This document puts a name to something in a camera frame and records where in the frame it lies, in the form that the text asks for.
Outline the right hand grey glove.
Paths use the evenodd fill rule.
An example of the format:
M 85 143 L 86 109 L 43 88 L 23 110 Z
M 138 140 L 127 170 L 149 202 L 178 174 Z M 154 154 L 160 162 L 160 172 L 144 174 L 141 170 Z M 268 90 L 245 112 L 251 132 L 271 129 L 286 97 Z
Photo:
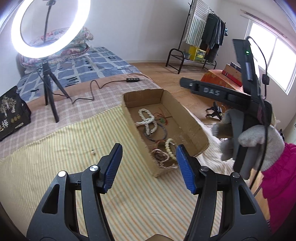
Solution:
M 268 170 L 284 153 L 285 142 L 273 126 L 268 127 L 267 140 L 263 125 L 255 125 L 242 132 L 244 113 L 237 109 L 229 109 L 224 113 L 220 123 L 212 127 L 212 135 L 226 140 L 220 144 L 221 160 L 237 161 L 239 146 L 248 149 L 242 167 L 237 169 L 241 177 L 247 179 L 252 169 Z

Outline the magenta sleeve forearm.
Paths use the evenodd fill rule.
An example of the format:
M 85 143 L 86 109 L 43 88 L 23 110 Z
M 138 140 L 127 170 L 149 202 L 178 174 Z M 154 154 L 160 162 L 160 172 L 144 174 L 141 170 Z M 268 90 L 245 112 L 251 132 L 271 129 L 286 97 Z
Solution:
M 263 172 L 263 196 L 268 201 L 270 227 L 276 232 L 295 205 L 295 144 L 285 144 L 279 159 Z

